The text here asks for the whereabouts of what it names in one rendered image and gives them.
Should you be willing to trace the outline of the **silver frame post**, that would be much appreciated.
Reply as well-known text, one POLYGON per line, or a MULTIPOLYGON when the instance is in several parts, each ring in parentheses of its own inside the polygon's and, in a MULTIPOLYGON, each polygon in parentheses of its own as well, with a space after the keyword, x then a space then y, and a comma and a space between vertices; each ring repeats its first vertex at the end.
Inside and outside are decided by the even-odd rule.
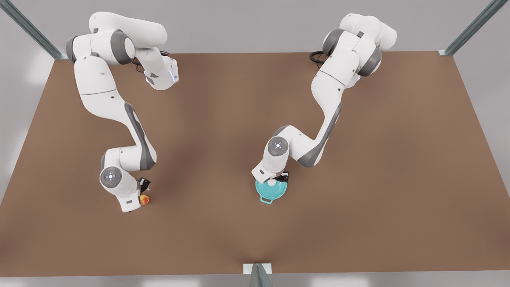
POLYGON ((54 60, 67 59, 43 33, 11 2, 0 0, 0 8, 13 19, 41 48, 44 49, 54 60))
POLYGON ((452 57, 475 33, 483 27, 509 0, 492 0, 477 17, 457 36, 446 49, 437 51, 439 56, 452 57))
POLYGON ((250 274, 249 287, 273 287, 269 274, 273 273, 271 263, 244 263, 243 274, 250 274))

